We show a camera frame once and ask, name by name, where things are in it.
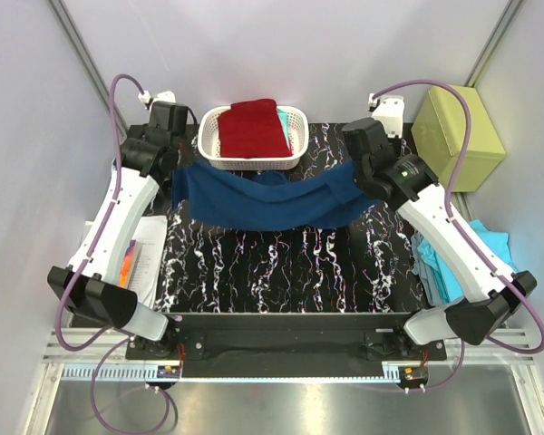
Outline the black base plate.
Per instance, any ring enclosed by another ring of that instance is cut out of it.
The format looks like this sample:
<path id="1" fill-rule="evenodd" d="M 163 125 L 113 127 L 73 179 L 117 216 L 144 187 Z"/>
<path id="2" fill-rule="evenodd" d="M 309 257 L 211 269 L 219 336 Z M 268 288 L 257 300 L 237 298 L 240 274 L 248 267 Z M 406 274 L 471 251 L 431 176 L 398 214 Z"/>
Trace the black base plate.
<path id="1" fill-rule="evenodd" d="M 137 338 L 129 360 L 167 360 L 181 344 L 187 361 L 247 352 L 255 355 L 334 353 L 376 361 L 441 362 L 441 341 L 411 344 L 403 336 L 407 313 L 389 314 L 182 314 L 173 315 L 176 337 L 167 347 Z"/>

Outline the Roald Dahl book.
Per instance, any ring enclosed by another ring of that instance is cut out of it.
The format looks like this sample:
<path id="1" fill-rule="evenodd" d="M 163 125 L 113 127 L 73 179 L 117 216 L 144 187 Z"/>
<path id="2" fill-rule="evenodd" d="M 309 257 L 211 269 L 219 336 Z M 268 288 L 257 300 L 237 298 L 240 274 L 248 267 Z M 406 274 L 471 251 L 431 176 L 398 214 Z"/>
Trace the Roald Dahl book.
<path id="1" fill-rule="evenodd" d="M 139 259 L 140 251 L 140 244 L 136 240 L 132 240 L 125 251 L 121 263 L 121 270 L 118 279 L 119 287 L 129 287 L 132 273 L 134 272 Z"/>

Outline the folded teal t shirt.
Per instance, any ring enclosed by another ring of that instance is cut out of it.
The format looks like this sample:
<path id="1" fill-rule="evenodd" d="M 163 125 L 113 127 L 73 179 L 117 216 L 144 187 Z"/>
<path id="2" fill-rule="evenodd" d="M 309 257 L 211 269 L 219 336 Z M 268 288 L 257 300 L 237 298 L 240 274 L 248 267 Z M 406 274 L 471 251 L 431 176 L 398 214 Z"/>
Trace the folded teal t shirt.
<path id="1" fill-rule="evenodd" d="M 288 113 L 280 108 L 277 108 L 277 116 L 280 121 L 280 125 L 287 143 L 287 148 L 292 151 L 290 133 L 289 133 L 289 116 Z"/>

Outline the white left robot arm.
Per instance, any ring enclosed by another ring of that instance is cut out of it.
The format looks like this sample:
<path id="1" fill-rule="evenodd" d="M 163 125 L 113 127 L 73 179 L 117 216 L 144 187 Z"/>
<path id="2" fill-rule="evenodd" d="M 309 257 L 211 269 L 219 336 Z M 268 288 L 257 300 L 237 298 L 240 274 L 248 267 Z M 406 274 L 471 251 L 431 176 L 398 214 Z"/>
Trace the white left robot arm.
<path id="1" fill-rule="evenodd" d="M 162 92 L 147 100 L 147 123 L 132 125 L 120 146 L 120 161 L 103 203 L 81 247 L 67 266 L 54 266 L 47 283 L 71 314 L 146 339 L 160 359 L 177 350 L 170 321 L 119 285 L 123 259 L 147 206 L 180 160 L 189 109 Z"/>

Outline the cyan t shirt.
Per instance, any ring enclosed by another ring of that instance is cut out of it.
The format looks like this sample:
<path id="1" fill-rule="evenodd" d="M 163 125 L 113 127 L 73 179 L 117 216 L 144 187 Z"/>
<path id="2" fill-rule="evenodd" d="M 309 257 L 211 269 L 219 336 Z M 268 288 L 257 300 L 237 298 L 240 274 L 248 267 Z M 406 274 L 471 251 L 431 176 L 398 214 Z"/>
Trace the cyan t shirt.
<path id="1" fill-rule="evenodd" d="M 488 246 L 489 249 L 491 249 L 498 256 L 501 261 L 508 264 L 512 269 L 517 270 L 515 265 L 513 265 L 510 255 L 508 233 L 489 231 L 478 219 L 471 221 L 470 226 L 474 230 L 474 232 L 480 237 L 480 239 Z M 461 287 L 456 277 L 447 266 L 447 264 L 443 261 L 442 257 L 436 251 L 435 253 L 441 270 L 442 279 L 445 283 L 449 296 L 449 303 L 462 298 L 463 291 L 461 290 Z"/>

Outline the grey-blue t shirt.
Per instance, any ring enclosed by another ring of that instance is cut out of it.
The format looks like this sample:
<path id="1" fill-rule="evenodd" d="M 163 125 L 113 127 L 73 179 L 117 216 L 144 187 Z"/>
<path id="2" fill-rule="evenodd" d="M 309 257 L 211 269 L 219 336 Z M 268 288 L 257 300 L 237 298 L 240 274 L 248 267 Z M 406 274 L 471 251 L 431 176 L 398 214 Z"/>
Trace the grey-blue t shirt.
<path id="1" fill-rule="evenodd" d="M 430 306 L 448 304 L 449 296 L 435 251 L 420 233 L 414 233 L 410 240 L 414 260 L 412 271 L 423 284 L 428 304 Z"/>

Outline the navy blue t shirt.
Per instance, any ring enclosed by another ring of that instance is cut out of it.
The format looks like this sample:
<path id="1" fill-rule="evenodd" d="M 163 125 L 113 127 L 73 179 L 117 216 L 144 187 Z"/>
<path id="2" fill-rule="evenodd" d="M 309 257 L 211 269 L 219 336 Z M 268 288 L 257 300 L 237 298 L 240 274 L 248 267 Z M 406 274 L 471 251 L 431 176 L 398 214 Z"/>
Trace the navy blue t shirt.
<path id="1" fill-rule="evenodd" d="M 246 179 L 196 161 L 173 172 L 171 195 L 174 207 L 187 200 L 198 222 L 259 232 L 345 227 L 379 203 L 355 185 L 350 161 L 299 181 L 279 171 Z"/>

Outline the white plastic basket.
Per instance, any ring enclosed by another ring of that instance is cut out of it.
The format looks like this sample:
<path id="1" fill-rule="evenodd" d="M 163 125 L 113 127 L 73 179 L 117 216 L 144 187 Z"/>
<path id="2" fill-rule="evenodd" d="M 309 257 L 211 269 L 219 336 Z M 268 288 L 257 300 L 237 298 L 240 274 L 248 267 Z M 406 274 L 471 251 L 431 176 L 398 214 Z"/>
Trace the white plastic basket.
<path id="1" fill-rule="evenodd" d="M 216 169 L 238 171 L 291 170 L 307 153 L 308 119 L 296 107 L 278 105 L 275 127 L 243 122 L 245 131 L 233 135 L 221 128 L 219 118 L 229 105 L 208 111 L 199 125 L 197 150 Z"/>

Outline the folded red t shirt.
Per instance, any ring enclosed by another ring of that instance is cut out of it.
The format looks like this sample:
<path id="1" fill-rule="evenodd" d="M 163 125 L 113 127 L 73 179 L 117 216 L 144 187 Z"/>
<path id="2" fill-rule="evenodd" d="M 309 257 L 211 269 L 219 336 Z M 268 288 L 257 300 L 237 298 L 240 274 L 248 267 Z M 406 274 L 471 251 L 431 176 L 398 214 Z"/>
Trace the folded red t shirt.
<path id="1" fill-rule="evenodd" d="M 218 117 L 220 156 L 281 159 L 292 155 L 277 116 L 277 103 L 259 99 L 233 103 Z"/>

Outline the yellow-green box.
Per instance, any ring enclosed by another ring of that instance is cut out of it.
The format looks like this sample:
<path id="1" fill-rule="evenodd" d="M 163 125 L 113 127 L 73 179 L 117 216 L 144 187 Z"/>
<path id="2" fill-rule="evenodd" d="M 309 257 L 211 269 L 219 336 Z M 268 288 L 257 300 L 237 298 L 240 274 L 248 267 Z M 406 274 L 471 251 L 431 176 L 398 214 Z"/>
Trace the yellow-green box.
<path id="1" fill-rule="evenodd" d="M 469 193 L 505 159 L 506 151 L 478 91 L 461 86 L 454 90 L 469 108 L 471 133 L 452 190 Z M 417 154 L 447 187 L 465 135 L 465 115 L 456 97 L 440 87 L 431 87 L 413 123 L 412 135 Z"/>

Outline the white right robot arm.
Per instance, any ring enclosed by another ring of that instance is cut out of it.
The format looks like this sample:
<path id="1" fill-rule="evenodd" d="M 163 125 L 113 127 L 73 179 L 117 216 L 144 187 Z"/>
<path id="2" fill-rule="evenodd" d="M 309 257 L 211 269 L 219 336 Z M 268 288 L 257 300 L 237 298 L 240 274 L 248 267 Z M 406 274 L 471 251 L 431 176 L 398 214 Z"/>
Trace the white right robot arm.
<path id="1" fill-rule="evenodd" d="M 437 340 L 459 338 L 479 345 L 489 339 L 536 288 L 534 275 L 516 272 L 501 261 L 446 200 L 443 185 L 427 164 L 415 154 L 396 155 L 380 121 L 353 121 L 342 133 L 355 184 L 410 223 L 462 290 L 458 300 L 411 316 L 393 337 L 396 353 L 410 360 Z"/>

